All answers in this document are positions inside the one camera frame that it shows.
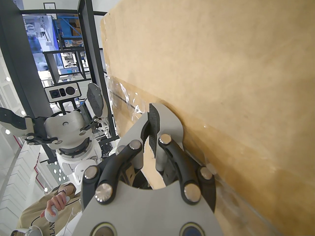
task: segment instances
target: brown cardboard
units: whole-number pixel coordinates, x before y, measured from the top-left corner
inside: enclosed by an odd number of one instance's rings
[[[101,23],[120,135],[166,104],[285,235],[315,235],[314,1],[122,0]]]

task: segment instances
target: black metal frame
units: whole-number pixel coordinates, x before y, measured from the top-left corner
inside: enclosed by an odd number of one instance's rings
[[[104,72],[103,72],[103,66],[102,66],[102,61],[101,61],[101,55],[100,55],[100,48],[98,46],[98,39],[97,39],[97,32],[96,32],[96,27],[95,27],[95,21],[94,21],[94,16],[104,16],[107,12],[100,12],[100,11],[93,11],[93,6],[92,6],[92,0],[79,0],[78,4],[78,9],[77,10],[63,10],[63,9],[36,9],[36,10],[20,10],[20,13],[22,15],[25,14],[78,14],[79,15],[79,21],[80,21],[80,27],[81,27],[81,32],[82,32],[82,39],[84,43],[84,49],[86,51],[88,63],[89,63],[89,69],[90,69],[90,74],[91,74],[91,80],[93,83],[96,83],[102,90],[103,92],[103,97],[106,101],[107,108],[109,109],[108,111],[108,122],[109,122],[109,131],[111,134],[111,138],[102,138],[101,141],[99,142],[100,145],[109,143],[111,141],[114,141],[119,138],[118,135],[116,135],[115,131],[115,124],[113,120],[113,114],[110,110],[110,102],[108,98],[108,93],[107,93],[107,86],[104,78]],[[63,49],[61,48],[60,51],[50,51],[50,52],[45,52],[44,55],[45,57],[48,54],[54,54],[54,53],[64,53],[67,52],[68,49]],[[79,53],[80,49],[73,49],[75,53]],[[83,78],[85,76],[85,72],[83,69],[80,71],[82,74]],[[56,161],[55,155],[49,150],[50,148],[47,145],[44,145],[44,150],[47,153],[47,156],[49,157],[49,163],[52,163]]]
[[[71,74],[56,74],[56,73],[54,73],[57,65],[55,65],[55,63],[56,63],[55,60],[52,60],[53,58],[52,58],[51,54],[73,52],[75,55],[75,58],[77,60],[77,67],[79,69],[79,73],[83,77],[83,80],[80,80],[80,81],[86,81],[87,80],[86,74],[84,71],[84,67],[83,67],[83,63],[81,61],[81,56],[79,54],[81,51],[85,51],[85,48],[84,47],[74,47],[74,48],[68,48],[68,49],[63,49],[63,50],[44,51],[43,52],[45,59],[46,59],[46,62],[47,62],[47,66],[48,66],[49,71],[51,73],[51,77],[53,79],[54,85],[58,84],[60,76],[71,75]]]

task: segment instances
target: robotic arm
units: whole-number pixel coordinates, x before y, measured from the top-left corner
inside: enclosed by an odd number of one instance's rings
[[[101,89],[88,85],[87,99],[69,114],[55,117],[19,117],[11,110],[0,108],[0,124],[28,145],[48,144],[56,150],[57,160],[66,175],[74,172],[77,184],[85,169],[101,161],[101,148],[92,138],[92,130],[107,117],[107,106]]]
[[[162,104],[149,109],[120,139],[116,154],[85,171],[74,236],[223,235],[213,213],[214,176],[183,150],[179,119]],[[147,138],[163,189],[134,185]]]
[[[82,183],[83,213],[73,235],[223,235],[213,213],[214,176],[184,151],[176,115],[151,103],[149,112],[120,139],[116,154],[101,162],[92,129],[106,116],[101,90],[92,83],[85,103],[64,116],[22,118],[0,108],[4,127],[29,145],[55,149],[63,172],[75,172]],[[147,138],[166,185],[159,190],[136,184]]]

